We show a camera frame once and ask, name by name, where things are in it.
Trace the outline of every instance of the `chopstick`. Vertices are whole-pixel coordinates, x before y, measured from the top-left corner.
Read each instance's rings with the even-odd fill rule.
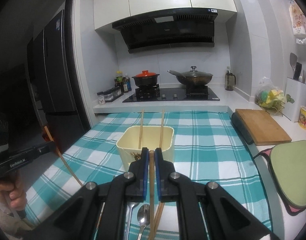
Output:
[[[302,83],[305,84],[305,82],[306,82],[306,71],[303,70]]]
[[[158,204],[158,208],[157,208],[156,215],[155,215],[155,218],[154,218],[154,233],[153,233],[153,238],[152,239],[155,238],[158,225],[160,224],[160,219],[161,219],[161,216],[162,216],[164,204],[165,203],[162,203],[162,202],[160,202]]]
[[[54,141],[53,137],[51,136],[51,133],[49,132],[47,126],[44,126],[44,129],[46,131],[46,134],[48,136],[48,138],[51,140],[51,141]],[[66,160],[63,158],[61,152],[59,151],[59,149],[57,148],[56,146],[56,149],[55,149],[55,152],[56,154],[61,158],[62,162],[64,163],[64,165],[66,166],[66,168],[68,169],[68,171],[70,172],[70,174],[74,177],[74,179],[76,179],[76,181],[78,182],[78,184],[80,184],[81,187],[83,187],[83,184],[82,182],[77,178],[77,176],[75,175],[75,173],[72,171],[72,169],[70,168],[70,166],[68,165],[68,163],[66,162]]]
[[[164,113],[165,113],[165,111],[163,109],[163,111],[162,111],[161,133],[160,133],[160,148],[162,148],[162,140],[163,140]],[[158,208],[157,208],[156,215],[155,215],[155,218],[154,218],[154,227],[151,227],[151,228],[153,228],[153,238],[152,239],[155,238],[158,225],[160,224],[160,219],[161,219],[161,216],[162,216],[164,204],[165,203],[162,203],[162,202],[160,202],[158,204]]]
[[[138,141],[138,148],[141,148],[142,143],[142,134],[143,134],[143,118],[144,118],[144,109],[142,109],[142,117],[141,117],[141,127],[139,129],[139,141]]]
[[[154,239],[154,180],[155,180],[155,169],[154,169],[154,151],[150,150],[150,235],[149,239]]]
[[[161,123],[161,131],[160,131],[160,148],[162,148],[162,141],[163,141],[163,127],[164,127],[164,109],[162,111],[162,123]]]

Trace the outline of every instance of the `human hand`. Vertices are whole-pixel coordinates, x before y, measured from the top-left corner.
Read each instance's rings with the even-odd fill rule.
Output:
[[[27,199],[26,193],[23,189],[23,182],[19,171],[16,171],[14,176],[0,178],[0,203],[5,206],[8,206],[4,196],[4,191],[9,194],[9,198],[11,199],[11,208],[15,209],[16,211],[25,209]]]

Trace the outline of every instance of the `wall tile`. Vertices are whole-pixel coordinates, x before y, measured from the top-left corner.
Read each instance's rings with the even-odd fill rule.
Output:
[[[263,77],[271,77],[271,61],[269,40],[259,36],[251,35],[252,51],[252,87],[258,87]]]

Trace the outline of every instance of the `table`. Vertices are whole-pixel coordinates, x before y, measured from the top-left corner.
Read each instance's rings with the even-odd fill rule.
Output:
[[[144,125],[161,123],[161,113],[145,113]],[[125,172],[116,141],[130,126],[140,123],[139,113],[110,114],[95,125],[63,157],[83,182],[109,182]],[[271,215],[266,192],[247,146],[238,137],[225,112],[165,113],[165,126],[174,128],[175,169],[193,181],[216,181],[269,229]],[[60,159],[27,191],[27,218],[39,224],[80,188]],[[158,199],[155,193],[157,209]],[[137,239],[139,225],[133,209],[129,239]],[[148,236],[149,228],[143,233]],[[178,239],[175,203],[166,203],[157,232],[159,239]]]

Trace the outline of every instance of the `refrigerator handle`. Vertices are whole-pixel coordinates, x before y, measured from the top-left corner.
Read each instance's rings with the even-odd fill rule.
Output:
[[[47,45],[47,38],[45,38],[45,52],[46,52],[46,57],[48,57],[48,45]]]

